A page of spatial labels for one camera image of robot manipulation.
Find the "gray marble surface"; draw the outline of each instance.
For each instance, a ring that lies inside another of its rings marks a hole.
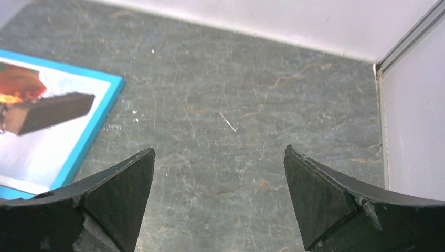
[[[75,180],[155,149],[136,251],[304,251],[288,144],[383,186],[370,64],[70,0],[33,1],[0,38],[126,79]]]

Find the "metal trim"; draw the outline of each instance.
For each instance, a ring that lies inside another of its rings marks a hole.
[[[445,16],[445,0],[438,0],[377,64],[377,77],[382,76],[399,62],[413,47],[422,41]]]
[[[380,80],[377,78],[376,64],[373,64],[373,72],[375,77],[376,93],[377,93],[377,106],[378,106],[378,117],[380,119],[380,140],[381,146],[380,151],[382,154],[383,162],[383,181],[384,188],[390,190],[389,186],[389,168],[388,168],[388,149],[386,144],[386,118],[385,118],[385,96],[383,94],[383,89],[380,86]]]

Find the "white wall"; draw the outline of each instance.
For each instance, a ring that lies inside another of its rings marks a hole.
[[[96,0],[370,62],[436,0]]]
[[[0,0],[0,29],[28,2],[29,0]]]
[[[381,81],[389,188],[445,200],[445,22]]]

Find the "scratch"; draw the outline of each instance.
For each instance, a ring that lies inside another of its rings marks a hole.
[[[77,6],[78,9],[78,16],[82,17],[85,19],[85,21],[88,22],[88,24],[90,25],[89,29],[94,28],[94,24],[90,21],[90,19],[88,18],[88,14],[82,9],[82,7],[80,6],[80,2],[79,0],[74,1],[74,4]]]
[[[117,12],[115,12],[115,13],[112,13],[109,17],[110,18],[117,18],[117,17],[119,17],[119,16],[122,16],[122,15],[126,15],[126,14],[129,14],[131,11],[129,11],[129,10],[119,10],[119,11],[117,11]]]
[[[351,159],[351,161],[355,161],[358,163],[380,163],[380,160],[372,160],[372,159],[364,159],[362,157],[356,158],[356,159]]]
[[[190,120],[190,117],[188,117],[187,110],[183,108],[185,115],[187,116],[188,122],[190,122],[190,126],[192,126],[192,138],[195,138],[195,127],[193,127],[192,121]]]
[[[144,248],[142,247],[142,242],[141,242],[141,240],[137,240],[137,247],[139,248],[139,251],[140,252],[144,252]]]
[[[285,252],[285,251],[287,251],[287,250],[289,250],[289,249],[291,249],[291,248],[294,248],[294,247],[296,247],[296,246],[301,246],[301,244],[299,244],[299,243],[295,243],[294,245],[287,246],[286,248],[282,248],[281,250],[279,250],[279,251],[277,251],[277,252]]]
[[[227,118],[221,113],[221,111],[219,111],[219,114],[222,116],[224,121],[227,122],[227,124],[230,126],[230,128],[236,133],[236,129],[232,126],[232,124],[230,124],[229,120],[227,120]]]
[[[269,156],[272,158],[272,151],[270,150],[270,139],[269,139],[269,132],[266,130],[266,137],[267,137],[267,147],[269,147]]]
[[[374,144],[374,145],[362,148],[362,150],[369,150],[369,149],[372,149],[372,148],[375,148],[375,147],[382,147],[382,144],[381,143],[377,143],[377,144]]]
[[[154,125],[153,125],[153,131],[156,131],[156,91],[154,92]]]
[[[216,165],[215,165],[215,178],[213,180],[213,187],[211,189],[212,192],[215,191],[215,184],[216,184],[216,177],[218,175],[218,167],[219,167],[219,150],[218,150],[218,144],[215,140],[215,146],[216,146]]]
[[[261,114],[261,111],[263,110],[263,104],[260,104],[259,107],[260,108],[258,109],[258,111],[251,112],[251,113],[246,113],[246,114],[243,115],[243,117],[253,116],[253,115],[256,115],[256,114]]]
[[[308,64],[308,65],[306,65],[306,66],[303,68],[303,70],[301,70],[301,71],[299,71],[299,72],[297,72],[297,73],[294,73],[293,75],[290,75],[290,76],[280,76],[280,77],[278,77],[277,81],[275,82],[275,87],[278,86],[278,83],[279,83],[280,81],[282,81],[282,80],[289,80],[289,79],[293,79],[293,78],[295,78],[295,77],[298,77],[299,75],[303,74],[308,68],[310,68],[310,67],[315,67],[315,66],[318,66],[318,65],[319,65],[319,64],[317,64],[317,63]]]
[[[242,237],[242,243],[241,243],[241,248],[244,247],[244,241],[246,240],[246,233],[247,233],[247,223],[244,222],[245,226],[246,226],[246,230],[244,230],[244,235]]]
[[[173,85],[175,85],[176,84],[176,78],[178,77],[178,72],[176,72],[176,74],[175,74],[175,78],[173,79]]]
[[[260,180],[260,186],[266,186],[266,185],[270,185],[269,181],[267,181],[267,180]]]

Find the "orange flame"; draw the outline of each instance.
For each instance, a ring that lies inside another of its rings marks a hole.
[[[13,104],[19,102],[23,102],[22,98],[0,93],[0,103]]]

